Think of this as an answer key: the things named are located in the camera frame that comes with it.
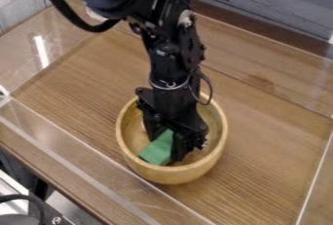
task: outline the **green sponge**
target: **green sponge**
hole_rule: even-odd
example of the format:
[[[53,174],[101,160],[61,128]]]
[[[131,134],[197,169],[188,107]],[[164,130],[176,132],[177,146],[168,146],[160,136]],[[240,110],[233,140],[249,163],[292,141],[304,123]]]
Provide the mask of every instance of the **green sponge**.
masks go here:
[[[172,144],[173,144],[172,130],[166,130],[158,139],[142,150],[140,158],[148,163],[165,167],[172,162]]]

